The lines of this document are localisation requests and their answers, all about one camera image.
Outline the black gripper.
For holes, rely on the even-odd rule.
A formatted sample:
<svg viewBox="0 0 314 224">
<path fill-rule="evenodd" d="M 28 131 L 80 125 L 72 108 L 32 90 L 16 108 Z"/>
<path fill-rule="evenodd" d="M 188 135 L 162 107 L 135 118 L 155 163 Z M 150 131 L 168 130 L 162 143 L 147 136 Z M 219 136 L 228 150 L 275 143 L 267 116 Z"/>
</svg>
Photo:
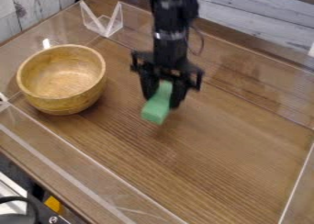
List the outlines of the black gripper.
<svg viewBox="0 0 314 224">
<path fill-rule="evenodd" d="M 190 89 L 202 89 L 203 69 L 187 58 L 187 40 L 187 33 L 179 39 L 163 39 L 156 34 L 151 51 L 131 52 L 130 69 L 140 77 L 144 98 L 154 96 L 162 80 L 172 83 L 171 109 L 180 106 Z"/>
</svg>

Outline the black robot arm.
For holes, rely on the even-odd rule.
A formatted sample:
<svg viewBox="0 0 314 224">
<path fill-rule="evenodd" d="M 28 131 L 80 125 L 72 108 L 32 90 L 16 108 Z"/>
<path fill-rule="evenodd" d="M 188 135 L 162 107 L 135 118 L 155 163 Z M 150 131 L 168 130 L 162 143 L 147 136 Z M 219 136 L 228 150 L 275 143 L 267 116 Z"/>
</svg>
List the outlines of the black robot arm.
<svg viewBox="0 0 314 224">
<path fill-rule="evenodd" d="M 186 100 L 187 91 L 202 89 L 204 70 L 187 58 L 188 33 L 199 16 L 198 0 L 150 0 L 154 48 L 131 52 L 130 69 L 140 76 L 143 97 L 150 100 L 162 80 L 172 84 L 170 108 Z"/>
</svg>

